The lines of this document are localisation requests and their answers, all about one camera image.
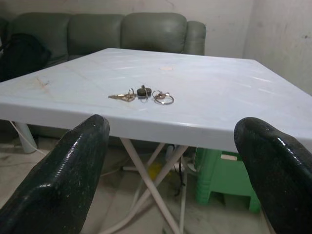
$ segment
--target key ring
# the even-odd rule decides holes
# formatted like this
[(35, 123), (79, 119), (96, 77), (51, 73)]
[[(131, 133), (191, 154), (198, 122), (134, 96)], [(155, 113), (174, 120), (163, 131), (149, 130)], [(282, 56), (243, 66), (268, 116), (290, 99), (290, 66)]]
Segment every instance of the key ring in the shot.
[(148, 102), (148, 92), (147, 92), (147, 89), (145, 88), (144, 85), (142, 85), (141, 89), (144, 89), (144, 92), (145, 92), (144, 101), (141, 99), (141, 102), (146, 103), (146, 102)]
[(173, 96), (171, 96), (169, 93), (163, 93), (162, 91), (155, 90), (152, 93), (152, 96), (154, 98), (154, 102), (162, 105), (170, 105), (174, 103), (175, 99)]
[(135, 94), (135, 91), (133, 90), (133, 88), (130, 88), (130, 89), (129, 89), (128, 94), (129, 94), (129, 95), (134, 95), (134, 94)]

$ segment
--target black bag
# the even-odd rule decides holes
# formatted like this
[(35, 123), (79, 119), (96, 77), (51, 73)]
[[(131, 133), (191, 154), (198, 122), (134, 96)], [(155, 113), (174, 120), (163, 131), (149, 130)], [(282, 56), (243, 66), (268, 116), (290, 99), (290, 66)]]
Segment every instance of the black bag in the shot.
[(51, 57), (51, 52), (32, 35), (13, 34), (0, 47), (0, 82), (20, 77), (42, 69)]

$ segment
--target sofa armrest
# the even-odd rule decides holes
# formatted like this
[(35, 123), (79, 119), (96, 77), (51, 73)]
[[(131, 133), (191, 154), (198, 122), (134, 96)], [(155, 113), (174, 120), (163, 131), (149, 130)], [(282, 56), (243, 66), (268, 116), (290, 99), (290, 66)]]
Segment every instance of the sofa armrest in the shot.
[(5, 19), (0, 18), (0, 38), (1, 38), (2, 43), (4, 43), (6, 40), (7, 25), (8, 25), (8, 22)]
[(189, 21), (184, 44), (184, 54), (205, 54), (206, 26), (197, 21)]

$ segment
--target key fob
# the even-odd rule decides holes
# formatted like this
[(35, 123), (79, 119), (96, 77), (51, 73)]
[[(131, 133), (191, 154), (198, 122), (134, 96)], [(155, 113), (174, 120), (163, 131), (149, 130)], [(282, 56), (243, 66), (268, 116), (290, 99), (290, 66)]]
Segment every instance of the key fob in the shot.
[(150, 97), (152, 95), (152, 90), (150, 88), (145, 88), (144, 85), (136, 91), (138, 98), (146, 98), (146, 93), (147, 96)]

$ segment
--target sofa cushion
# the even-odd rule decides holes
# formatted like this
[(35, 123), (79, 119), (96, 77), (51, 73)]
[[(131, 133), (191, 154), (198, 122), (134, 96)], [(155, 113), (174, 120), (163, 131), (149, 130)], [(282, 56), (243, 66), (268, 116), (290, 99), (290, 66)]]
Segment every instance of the sofa cushion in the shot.
[(187, 21), (175, 13), (133, 13), (121, 26), (124, 49), (182, 53)]
[(18, 16), (10, 24), (9, 36), (15, 33), (35, 36), (52, 53), (48, 66), (56, 65), (68, 59), (69, 19), (70, 15), (63, 13), (26, 13)]
[(68, 27), (69, 55), (87, 55), (106, 48), (120, 48), (123, 15), (80, 14)]

